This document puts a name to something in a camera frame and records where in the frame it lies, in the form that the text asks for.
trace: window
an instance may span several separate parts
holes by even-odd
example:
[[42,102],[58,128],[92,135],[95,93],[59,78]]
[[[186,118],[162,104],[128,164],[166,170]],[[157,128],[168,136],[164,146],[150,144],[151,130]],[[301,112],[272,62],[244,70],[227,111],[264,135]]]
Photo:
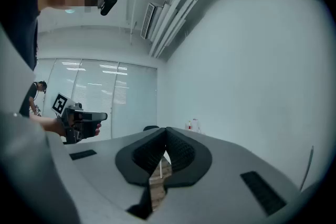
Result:
[[39,105],[43,116],[55,118],[51,106],[60,92],[87,111],[105,112],[98,136],[81,143],[142,132],[156,125],[156,69],[89,59],[39,59],[36,79],[47,92]]

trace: black object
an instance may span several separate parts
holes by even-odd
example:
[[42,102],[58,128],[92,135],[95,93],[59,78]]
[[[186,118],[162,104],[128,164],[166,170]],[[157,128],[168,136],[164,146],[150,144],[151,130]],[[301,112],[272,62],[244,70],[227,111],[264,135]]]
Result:
[[143,130],[147,131],[147,130],[154,129],[154,128],[159,128],[159,127],[156,125],[150,125],[150,126],[146,126]]
[[95,152],[94,150],[81,151],[81,152],[71,153],[70,158],[74,161],[76,159],[82,159],[85,157],[92,156],[94,154],[97,154],[97,152]]
[[[75,144],[82,139],[95,136],[97,124],[107,119],[106,113],[79,109],[79,103],[76,103],[73,107],[65,108],[60,118],[65,129],[67,144]],[[74,123],[70,126],[69,119],[71,117],[73,117]]]
[[206,146],[167,127],[119,150],[115,165],[128,183],[145,187],[165,151],[173,171],[173,175],[164,181],[166,190],[194,185],[212,163],[212,155]]
[[149,182],[147,182],[147,186],[142,193],[139,204],[131,206],[126,211],[142,219],[147,219],[153,212]]
[[123,147],[115,157],[115,165],[125,180],[146,187],[165,152],[165,128]]
[[166,134],[166,151],[172,163],[173,174],[164,181],[164,189],[194,185],[211,166],[210,150],[171,127],[166,128]]
[[104,0],[104,3],[101,6],[100,14],[105,16],[111,8],[117,3],[118,0]]
[[252,171],[240,176],[268,216],[286,205],[286,202],[257,172]]

